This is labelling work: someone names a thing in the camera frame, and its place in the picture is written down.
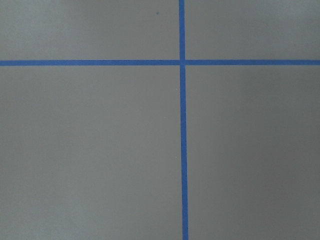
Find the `brown paper table cover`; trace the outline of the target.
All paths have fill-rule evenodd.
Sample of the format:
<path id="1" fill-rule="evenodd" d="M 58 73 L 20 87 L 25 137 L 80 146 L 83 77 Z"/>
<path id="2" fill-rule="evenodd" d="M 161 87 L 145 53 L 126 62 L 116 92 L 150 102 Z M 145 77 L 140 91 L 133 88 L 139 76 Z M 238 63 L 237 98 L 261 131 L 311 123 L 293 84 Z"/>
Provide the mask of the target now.
<path id="1" fill-rule="evenodd" d="M 3 0 L 3 240 L 317 240 L 317 0 Z"/>

